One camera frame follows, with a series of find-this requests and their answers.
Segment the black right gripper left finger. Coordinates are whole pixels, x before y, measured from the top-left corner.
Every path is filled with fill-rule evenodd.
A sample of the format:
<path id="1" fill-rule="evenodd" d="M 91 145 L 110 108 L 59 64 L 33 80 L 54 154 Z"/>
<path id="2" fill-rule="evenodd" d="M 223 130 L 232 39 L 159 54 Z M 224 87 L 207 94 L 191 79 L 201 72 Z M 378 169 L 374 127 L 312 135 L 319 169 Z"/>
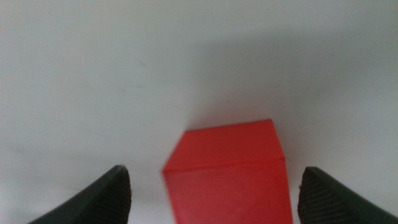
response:
<path id="1" fill-rule="evenodd" d="M 127 224 L 132 191 L 129 172 L 116 165 L 81 192 L 29 224 Z"/>

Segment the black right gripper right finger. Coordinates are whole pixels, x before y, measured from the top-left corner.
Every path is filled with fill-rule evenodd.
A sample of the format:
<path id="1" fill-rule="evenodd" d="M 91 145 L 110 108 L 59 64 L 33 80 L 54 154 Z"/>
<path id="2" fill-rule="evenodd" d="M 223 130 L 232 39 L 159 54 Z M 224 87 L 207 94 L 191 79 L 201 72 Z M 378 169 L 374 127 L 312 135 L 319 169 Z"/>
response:
<path id="1" fill-rule="evenodd" d="M 397 224 L 396 216 L 317 167 L 304 170 L 297 211 L 304 224 Z"/>

